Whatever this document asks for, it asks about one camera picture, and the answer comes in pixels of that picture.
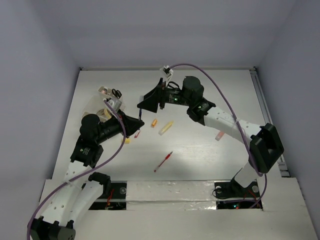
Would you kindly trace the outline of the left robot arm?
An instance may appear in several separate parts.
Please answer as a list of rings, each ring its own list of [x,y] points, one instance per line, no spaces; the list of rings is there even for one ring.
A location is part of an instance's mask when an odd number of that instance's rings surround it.
[[[119,110],[105,122],[96,114],[81,120],[80,135],[70,157],[63,182],[41,203],[41,213],[34,213],[27,225],[29,240],[73,240],[86,211],[98,197],[112,195],[111,178],[98,172],[102,143],[118,134],[124,139],[138,131],[144,122]]]

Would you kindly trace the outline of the beige masking tape roll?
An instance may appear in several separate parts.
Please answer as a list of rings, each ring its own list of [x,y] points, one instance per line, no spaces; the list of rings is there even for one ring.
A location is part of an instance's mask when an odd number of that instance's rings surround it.
[[[103,108],[103,109],[98,110],[96,114],[99,117],[105,118],[107,120],[109,120],[112,117],[110,111],[107,108]]]

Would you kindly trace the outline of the pink white stapler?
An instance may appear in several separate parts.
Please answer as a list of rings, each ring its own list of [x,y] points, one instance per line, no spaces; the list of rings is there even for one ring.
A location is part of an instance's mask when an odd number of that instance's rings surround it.
[[[107,88],[107,87],[102,87],[102,88],[100,89],[100,92],[101,92],[102,94],[104,94],[104,95],[108,95],[109,88]]]

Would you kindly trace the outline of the pink glue bottle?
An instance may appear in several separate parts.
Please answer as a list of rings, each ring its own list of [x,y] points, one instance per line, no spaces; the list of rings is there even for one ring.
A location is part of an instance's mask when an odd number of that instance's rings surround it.
[[[224,136],[224,132],[223,131],[220,131],[217,135],[216,135],[216,137],[215,137],[215,140],[216,141],[220,141],[221,140],[221,138]]]

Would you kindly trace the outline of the red gel pen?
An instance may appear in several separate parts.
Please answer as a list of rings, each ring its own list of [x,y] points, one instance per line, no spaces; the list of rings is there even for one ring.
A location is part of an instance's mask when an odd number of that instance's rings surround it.
[[[173,151],[171,151],[170,153],[168,153],[168,154],[165,156],[165,158],[161,161],[161,163],[159,163],[159,164],[155,167],[155,169],[153,170],[153,172],[156,173],[156,172],[158,171],[158,169],[165,163],[165,161],[168,160],[168,159],[171,157],[172,154],[173,154]]]

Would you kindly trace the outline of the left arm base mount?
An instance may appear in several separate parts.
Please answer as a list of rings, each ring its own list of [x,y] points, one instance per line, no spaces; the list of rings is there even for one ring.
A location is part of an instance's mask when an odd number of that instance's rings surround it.
[[[127,182],[113,181],[108,193],[103,193],[89,207],[89,210],[118,211],[127,209]]]

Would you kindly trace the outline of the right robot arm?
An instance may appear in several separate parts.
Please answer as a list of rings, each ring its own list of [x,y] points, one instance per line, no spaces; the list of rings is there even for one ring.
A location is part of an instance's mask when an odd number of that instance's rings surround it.
[[[248,162],[235,174],[230,190],[242,196],[249,185],[261,174],[270,171],[284,153],[276,127],[271,123],[258,125],[241,120],[220,109],[203,96],[204,87],[195,76],[186,76],[182,88],[171,88],[163,79],[156,87],[142,96],[137,107],[156,113],[166,104],[187,107],[187,115],[196,123],[218,131],[243,143],[248,150]]]

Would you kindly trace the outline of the black handled scissors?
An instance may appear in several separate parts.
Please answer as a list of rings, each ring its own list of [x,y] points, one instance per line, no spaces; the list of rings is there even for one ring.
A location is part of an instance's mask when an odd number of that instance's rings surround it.
[[[118,89],[113,88],[113,89],[111,90],[111,92],[112,92],[112,94],[113,94],[116,98],[118,98],[118,99],[120,99],[120,98],[122,97],[122,93],[121,93]]]

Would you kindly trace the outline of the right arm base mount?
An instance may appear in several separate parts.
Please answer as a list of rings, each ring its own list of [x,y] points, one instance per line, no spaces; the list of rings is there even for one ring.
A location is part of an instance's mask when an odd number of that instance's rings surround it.
[[[216,199],[218,210],[263,209],[256,180],[247,187],[242,187],[233,180],[215,182],[212,195]]]

